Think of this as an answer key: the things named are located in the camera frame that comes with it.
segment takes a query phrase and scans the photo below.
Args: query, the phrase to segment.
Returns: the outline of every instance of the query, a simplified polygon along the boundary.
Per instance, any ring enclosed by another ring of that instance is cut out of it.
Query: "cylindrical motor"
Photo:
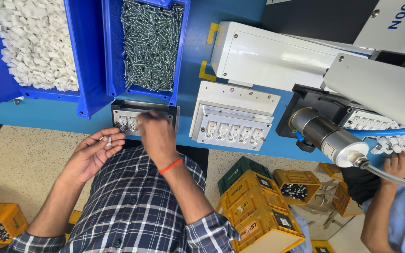
[[[352,155],[368,153],[368,144],[312,108],[295,112],[290,117],[290,124],[339,167],[357,166],[352,162]]]

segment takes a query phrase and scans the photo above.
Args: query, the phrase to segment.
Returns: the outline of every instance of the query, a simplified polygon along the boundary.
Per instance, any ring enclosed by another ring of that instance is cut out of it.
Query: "plaid shirt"
[[[204,192],[200,167],[181,155]],[[23,233],[7,252],[234,252],[240,239],[229,221],[214,212],[190,225],[169,185],[143,146],[112,156],[95,175],[90,198],[65,244],[65,236]]]

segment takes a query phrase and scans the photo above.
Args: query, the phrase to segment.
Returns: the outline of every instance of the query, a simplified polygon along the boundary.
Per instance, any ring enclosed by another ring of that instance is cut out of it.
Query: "tiled floor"
[[[85,137],[87,135],[70,132],[3,126],[0,130],[0,202],[19,204],[26,220],[31,222],[71,153]],[[206,196],[214,207],[220,200],[217,181],[242,155],[266,166],[270,172],[305,170],[314,172],[322,182],[330,180],[315,162],[210,150]],[[90,186],[91,181],[84,187],[75,210],[82,210]],[[322,226],[327,216],[312,215],[300,208],[295,210],[307,221],[315,221],[310,226],[311,239],[329,239],[340,229],[332,224],[324,230]],[[336,220],[346,224],[350,218],[337,216]]]

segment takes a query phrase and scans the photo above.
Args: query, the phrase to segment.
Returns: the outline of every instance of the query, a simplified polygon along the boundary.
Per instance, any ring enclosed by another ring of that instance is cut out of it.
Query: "blue workbench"
[[[181,107],[177,144],[208,149],[256,153],[274,157],[284,157],[307,161],[331,163],[319,150],[313,153],[301,151],[296,147],[296,139],[280,137],[274,130],[267,136],[267,142],[260,151],[234,149],[223,146],[207,145],[192,141],[188,136],[192,116],[198,95],[198,78],[202,60],[210,62],[213,44],[207,44],[207,35],[211,22],[219,23],[221,20],[236,21],[247,25],[257,25],[262,17],[266,0],[192,0],[187,24],[182,65],[180,70],[180,83],[177,105]],[[207,66],[206,73],[214,74],[211,66]],[[218,78],[217,82],[226,83]],[[292,92],[253,86],[253,89],[274,93],[281,96],[281,102],[288,104]],[[123,94],[118,99],[150,101],[163,103],[163,100],[142,95]],[[69,132],[91,134],[101,128],[112,126],[110,105],[107,105],[86,120],[76,116],[76,103],[56,100],[22,100],[20,105],[13,101],[0,103],[0,124],[36,127],[43,129],[62,130]],[[277,126],[285,111],[285,106],[279,103],[274,112],[273,128]],[[128,136],[129,139],[139,140],[137,136]],[[366,140],[372,148],[376,141]],[[375,166],[383,163],[384,155],[368,155]]]

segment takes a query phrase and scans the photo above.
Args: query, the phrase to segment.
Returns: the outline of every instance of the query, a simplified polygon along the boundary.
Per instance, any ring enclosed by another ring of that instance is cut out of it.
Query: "blue storage bin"
[[[65,0],[68,29],[73,49],[79,91],[58,91],[21,87],[8,73],[1,60],[4,48],[0,38],[0,102],[24,96],[28,99],[48,99],[76,102],[76,114],[91,116],[113,101],[107,96],[104,64],[104,39],[102,7],[99,0]]]
[[[173,91],[152,91],[143,87],[132,85],[127,91],[125,89],[124,78],[124,34],[121,25],[121,4],[122,0],[103,0],[104,18],[104,43],[106,51],[106,78],[107,92],[110,96],[118,96],[124,92],[129,94],[141,94],[153,96],[168,101],[168,105],[176,106],[177,90],[179,86],[180,64],[185,40],[185,30],[187,28],[188,13],[190,11],[190,0],[137,0],[169,9],[174,3],[184,6],[182,26],[180,29],[179,44],[176,57],[176,69],[173,83]]]

